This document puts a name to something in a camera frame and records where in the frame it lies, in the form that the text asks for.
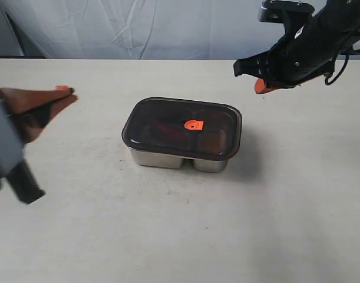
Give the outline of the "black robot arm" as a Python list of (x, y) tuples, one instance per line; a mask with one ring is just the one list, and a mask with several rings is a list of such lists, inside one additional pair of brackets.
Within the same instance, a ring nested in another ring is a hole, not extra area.
[[(257, 94), (294, 88), (321, 75), (331, 85), (339, 78), (337, 56), (360, 54), (354, 49), (360, 41), (360, 1), (328, 1), (318, 12), (306, 3), (263, 1), (259, 20), (282, 24), (285, 33), (269, 50), (233, 65), (235, 76), (256, 77)], [(25, 161), (24, 146), (76, 100), (74, 89), (65, 86), (0, 88), (0, 181), (6, 179), (21, 202), (30, 204), (45, 194)]]

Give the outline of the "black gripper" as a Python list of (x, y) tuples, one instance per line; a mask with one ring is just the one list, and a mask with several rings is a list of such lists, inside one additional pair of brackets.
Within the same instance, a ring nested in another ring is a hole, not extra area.
[(267, 94), (332, 74), (335, 54), (335, 35), (300, 35), (279, 41), (268, 51), (236, 60), (233, 72), (236, 77), (256, 77), (255, 93)]

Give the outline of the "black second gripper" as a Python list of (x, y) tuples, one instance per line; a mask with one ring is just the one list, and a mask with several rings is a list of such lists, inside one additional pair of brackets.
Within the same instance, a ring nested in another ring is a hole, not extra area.
[[(30, 204), (45, 196), (24, 158), (24, 146), (36, 140), (50, 121), (78, 100), (71, 87), (54, 90), (0, 88), (0, 179), (6, 179), (15, 196)], [(13, 124), (8, 118), (2, 101)]]

